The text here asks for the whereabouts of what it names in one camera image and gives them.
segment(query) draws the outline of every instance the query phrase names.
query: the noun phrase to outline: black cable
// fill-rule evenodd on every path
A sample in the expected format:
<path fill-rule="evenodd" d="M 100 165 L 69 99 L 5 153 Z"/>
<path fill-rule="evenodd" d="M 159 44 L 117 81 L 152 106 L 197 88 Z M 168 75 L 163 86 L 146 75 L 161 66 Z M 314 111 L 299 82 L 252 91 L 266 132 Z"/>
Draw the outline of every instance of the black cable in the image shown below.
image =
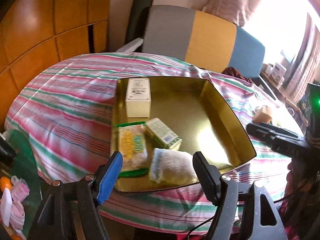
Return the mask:
<path fill-rule="evenodd" d="M 283 200 L 285 200 L 285 199 L 287 199 L 287 198 L 289 198 L 289 197 L 292 197 L 294 194 L 296 194 L 297 192 L 299 192 L 300 189 L 302 189 L 302 188 L 308 183 L 309 179 L 311 179 L 311 177 L 308 178 L 308 179 L 306 180 L 306 182 L 305 182 L 302 186 L 300 186 L 296 191 L 290 193 L 290 194 L 287 195 L 287 196 L 284 196 L 283 198 L 280 198 L 280 199 L 274 201 L 273 203 L 278 203 L 278 202 L 283 201 Z"/>
<path fill-rule="evenodd" d="M 202 222 L 201 224 L 197 225 L 196 227 L 192 228 L 192 229 L 188 232 L 188 234 L 187 234 L 187 240 L 189 240 L 189 236 L 190 236 L 190 234 L 191 234 L 194 230 L 196 230 L 196 229 L 199 228 L 200 226 L 204 225 L 205 223 L 208 223 L 208 222 L 211 221 L 213 218 L 214 218 L 214 216 L 211 217 L 211 218 L 209 218 L 209 219 L 207 219 L 206 221 Z"/>

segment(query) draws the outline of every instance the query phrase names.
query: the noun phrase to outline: rolled white cloth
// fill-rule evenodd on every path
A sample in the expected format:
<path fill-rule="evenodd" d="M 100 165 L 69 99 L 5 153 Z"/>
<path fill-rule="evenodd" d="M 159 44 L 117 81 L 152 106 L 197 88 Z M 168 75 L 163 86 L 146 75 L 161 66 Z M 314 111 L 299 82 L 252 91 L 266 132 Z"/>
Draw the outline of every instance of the rolled white cloth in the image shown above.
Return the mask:
<path fill-rule="evenodd" d="M 13 201 L 11 214 L 10 214 L 10 224 L 14 229 L 22 230 L 24 225 L 25 213 L 23 205 L 20 201 Z"/>
<path fill-rule="evenodd" d="M 3 190 L 2 199 L 0 203 L 0 213 L 3 224 L 8 227 L 10 222 L 10 213 L 12 208 L 12 198 L 10 190 L 6 187 Z"/>
<path fill-rule="evenodd" d="M 192 155 L 187 152 L 155 148 L 149 178 L 179 186 L 198 182 L 192 165 Z"/>

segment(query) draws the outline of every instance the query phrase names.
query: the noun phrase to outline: barcode label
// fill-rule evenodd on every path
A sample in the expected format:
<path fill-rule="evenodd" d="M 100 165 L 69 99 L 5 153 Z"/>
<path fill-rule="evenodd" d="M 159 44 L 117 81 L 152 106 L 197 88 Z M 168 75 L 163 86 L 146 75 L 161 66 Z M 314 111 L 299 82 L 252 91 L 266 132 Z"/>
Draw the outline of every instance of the barcode label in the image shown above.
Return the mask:
<path fill-rule="evenodd" d="M 166 143 L 170 142 L 173 139 L 173 137 L 171 135 L 167 136 L 166 138 L 164 138 L 164 141 Z"/>

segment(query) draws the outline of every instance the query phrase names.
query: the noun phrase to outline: white container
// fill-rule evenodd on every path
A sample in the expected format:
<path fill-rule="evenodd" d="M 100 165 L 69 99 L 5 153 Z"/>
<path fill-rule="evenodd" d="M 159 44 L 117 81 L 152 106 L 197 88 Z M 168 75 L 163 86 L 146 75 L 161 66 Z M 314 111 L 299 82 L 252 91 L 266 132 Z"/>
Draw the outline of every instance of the white container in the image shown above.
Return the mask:
<path fill-rule="evenodd" d="M 150 117 L 151 93 L 148 78 L 130 78 L 125 99 L 127 117 Z"/>
<path fill-rule="evenodd" d="M 262 68 L 261 68 L 261 72 L 266 72 L 267 67 L 268 67 L 268 64 L 263 63 Z"/>
<path fill-rule="evenodd" d="M 271 77 L 277 83 L 280 83 L 281 78 L 284 76 L 287 69 L 282 66 L 280 63 L 276 63 L 272 69 Z"/>
<path fill-rule="evenodd" d="M 272 68 L 273 68 L 273 67 L 268 64 L 264 72 L 265 72 L 268 76 L 270 76 L 270 75 L 271 75 Z"/>

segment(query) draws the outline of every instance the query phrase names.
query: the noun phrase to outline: gold metal tray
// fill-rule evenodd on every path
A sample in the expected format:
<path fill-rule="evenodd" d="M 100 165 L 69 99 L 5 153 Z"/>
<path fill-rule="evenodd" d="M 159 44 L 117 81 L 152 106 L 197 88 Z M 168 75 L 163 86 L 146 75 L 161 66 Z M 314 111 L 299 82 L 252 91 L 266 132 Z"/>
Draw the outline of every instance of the gold metal tray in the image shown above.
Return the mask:
<path fill-rule="evenodd" d="M 205 79 L 188 77 L 148 77 L 151 90 L 150 119 L 158 117 L 182 138 L 180 151 L 201 151 L 221 173 L 231 171 L 256 156 L 253 145 L 232 109 L 214 86 Z M 118 148 L 117 124 L 147 121 L 127 118 L 125 97 L 128 79 L 119 79 L 112 117 L 110 152 Z M 149 167 L 153 145 L 146 136 Z M 119 178 L 115 185 L 122 192 L 151 192 L 181 186 L 152 182 L 148 175 Z"/>

